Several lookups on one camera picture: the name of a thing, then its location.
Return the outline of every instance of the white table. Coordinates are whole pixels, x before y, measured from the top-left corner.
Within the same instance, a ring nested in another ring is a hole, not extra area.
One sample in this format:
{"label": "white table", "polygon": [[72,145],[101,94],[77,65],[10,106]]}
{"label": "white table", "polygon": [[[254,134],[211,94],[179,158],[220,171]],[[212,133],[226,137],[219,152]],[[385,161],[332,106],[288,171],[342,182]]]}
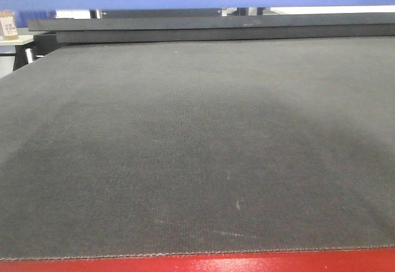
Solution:
{"label": "white table", "polygon": [[19,35],[18,39],[1,40],[0,46],[15,46],[15,53],[1,53],[1,56],[15,56],[14,70],[29,64],[33,59],[27,56],[27,51],[33,45],[34,35]]}

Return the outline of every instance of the conveyor belt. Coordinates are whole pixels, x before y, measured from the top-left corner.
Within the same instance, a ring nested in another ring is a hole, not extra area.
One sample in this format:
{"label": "conveyor belt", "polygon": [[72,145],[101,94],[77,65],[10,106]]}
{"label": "conveyor belt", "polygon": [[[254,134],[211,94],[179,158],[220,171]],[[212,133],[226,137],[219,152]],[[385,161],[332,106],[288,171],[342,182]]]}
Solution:
{"label": "conveyor belt", "polygon": [[70,46],[0,80],[0,258],[395,246],[395,38]]}

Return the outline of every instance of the table leg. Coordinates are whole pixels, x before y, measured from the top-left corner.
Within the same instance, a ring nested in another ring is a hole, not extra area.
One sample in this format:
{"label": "table leg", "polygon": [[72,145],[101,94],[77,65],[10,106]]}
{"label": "table leg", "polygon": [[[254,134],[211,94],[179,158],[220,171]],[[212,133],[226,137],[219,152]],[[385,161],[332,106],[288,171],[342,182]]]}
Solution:
{"label": "table leg", "polygon": [[25,46],[15,46],[15,60],[14,60],[14,69],[17,70],[18,68],[23,67],[27,64],[27,58],[25,53]]}

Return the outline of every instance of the red table edge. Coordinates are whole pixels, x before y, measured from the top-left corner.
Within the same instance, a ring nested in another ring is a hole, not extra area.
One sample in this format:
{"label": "red table edge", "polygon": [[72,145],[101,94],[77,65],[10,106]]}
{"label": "red table edge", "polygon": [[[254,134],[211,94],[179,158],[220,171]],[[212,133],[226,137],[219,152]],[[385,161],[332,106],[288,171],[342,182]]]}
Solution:
{"label": "red table edge", "polygon": [[0,262],[2,272],[395,271],[395,248]]}

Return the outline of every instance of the cutting table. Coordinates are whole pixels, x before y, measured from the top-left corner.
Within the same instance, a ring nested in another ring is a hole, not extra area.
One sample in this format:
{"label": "cutting table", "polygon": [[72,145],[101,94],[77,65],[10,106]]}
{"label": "cutting table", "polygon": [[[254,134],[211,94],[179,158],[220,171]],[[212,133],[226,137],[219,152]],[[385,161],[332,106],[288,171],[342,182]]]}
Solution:
{"label": "cutting table", "polygon": [[394,37],[76,45],[0,79],[0,269],[391,271],[394,57]]}

